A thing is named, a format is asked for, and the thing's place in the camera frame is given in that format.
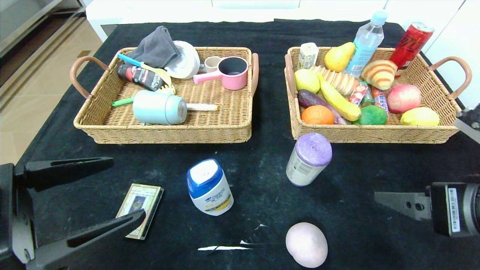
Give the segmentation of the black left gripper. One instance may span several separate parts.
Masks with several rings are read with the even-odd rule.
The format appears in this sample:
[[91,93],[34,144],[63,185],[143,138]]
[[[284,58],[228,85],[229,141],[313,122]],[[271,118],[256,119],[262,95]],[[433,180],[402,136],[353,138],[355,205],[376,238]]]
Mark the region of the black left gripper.
[[142,208],[81,229],[36,250],[32,200],[26,189],[37,192],[105,171],[111,157],[29,161],[14,169],[1,165],[0,268],[2,270],[79,270],[94,256],[120,243],[146,218]]

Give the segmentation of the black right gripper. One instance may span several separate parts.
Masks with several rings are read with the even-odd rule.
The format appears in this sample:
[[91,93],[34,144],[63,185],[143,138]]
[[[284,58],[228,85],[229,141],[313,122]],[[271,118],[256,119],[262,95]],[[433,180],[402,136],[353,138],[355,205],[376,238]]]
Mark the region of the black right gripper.
[[375,202],[448,237],[479,236],[479,184],[434,182],[423,192],[374,192]]

